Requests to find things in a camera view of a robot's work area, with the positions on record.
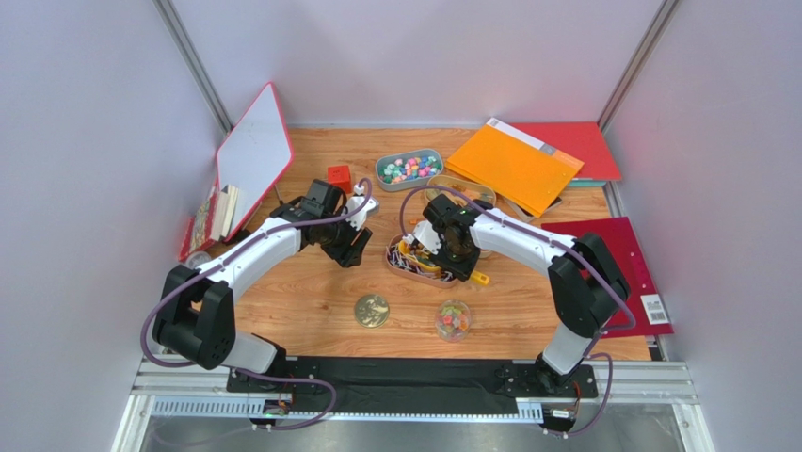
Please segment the yellow plastic scoop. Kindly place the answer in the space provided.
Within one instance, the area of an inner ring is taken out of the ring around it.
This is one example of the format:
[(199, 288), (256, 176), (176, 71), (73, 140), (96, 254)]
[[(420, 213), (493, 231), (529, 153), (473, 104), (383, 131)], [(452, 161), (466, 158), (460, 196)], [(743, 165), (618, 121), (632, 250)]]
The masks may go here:
[(440, 278), (444, 282), (452, 281), (456, 278), (451, 270), (446, 270), (440, 266), (436, 266), (430, 261), (430, 253), (424, 248), (412, 246), (404, 239), (401, 239), (396, 245), (397, 253), (410, 265), (419, 270), (422, 274), (431, 278)]

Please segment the grey tray of round candies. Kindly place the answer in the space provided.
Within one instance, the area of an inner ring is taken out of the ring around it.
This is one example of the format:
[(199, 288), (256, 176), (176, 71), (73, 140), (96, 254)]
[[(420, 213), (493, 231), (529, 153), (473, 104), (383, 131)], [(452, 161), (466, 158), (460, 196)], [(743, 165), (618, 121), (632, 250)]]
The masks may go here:
[(443, 172), (441, 155), (433, 149), (420, 149), (383, 156), (375, 163), (379, 186), (388, 192), (398, 192), (425, 186)]

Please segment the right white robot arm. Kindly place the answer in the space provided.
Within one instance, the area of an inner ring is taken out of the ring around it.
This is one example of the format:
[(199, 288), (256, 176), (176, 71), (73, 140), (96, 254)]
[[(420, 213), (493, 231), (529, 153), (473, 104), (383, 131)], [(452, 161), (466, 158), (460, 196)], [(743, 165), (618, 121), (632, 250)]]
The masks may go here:
[(483, 250), (500, 254), (546, 277), (559, 325), (537, 357), (553, 379), (571, 376), (626, 305), (631, 288), (604, 240), (555, 234), (521, 222), (484, 202), (460, 206), (441, 194), (409, 233), (436, 266), (465, 282)]

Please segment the gold round lid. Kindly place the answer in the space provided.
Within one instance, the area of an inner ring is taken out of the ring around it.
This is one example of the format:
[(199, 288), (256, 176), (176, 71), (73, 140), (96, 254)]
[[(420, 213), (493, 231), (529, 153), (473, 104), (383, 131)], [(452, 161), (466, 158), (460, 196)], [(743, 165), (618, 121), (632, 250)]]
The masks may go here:
[(381, 327), (390, 316), (388, 301), (380, 295), (369, 294), (358, 299), (354, 317), (359, 325), (374, 329)]

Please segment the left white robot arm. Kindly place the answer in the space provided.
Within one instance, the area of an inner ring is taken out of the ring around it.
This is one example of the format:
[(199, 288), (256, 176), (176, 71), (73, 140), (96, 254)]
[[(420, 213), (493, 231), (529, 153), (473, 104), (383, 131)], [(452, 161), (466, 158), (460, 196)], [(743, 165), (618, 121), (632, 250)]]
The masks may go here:
[(369, 179), (361, 179), (351, 197), (315, 179), (306, 196), (275, 209), (255, 233), (221, 256), (195, 268), (177, 265), (140, 333), (147, 358), (156, 360), (148, 347), (154, 341), (184, 357), (185, 366), (268, 373), (281, 348), (237, 329), (236, 302), (270, 269), (309, 246), (343, 268), (358, 266), (372, 235), (365, 223), (375, 209)]

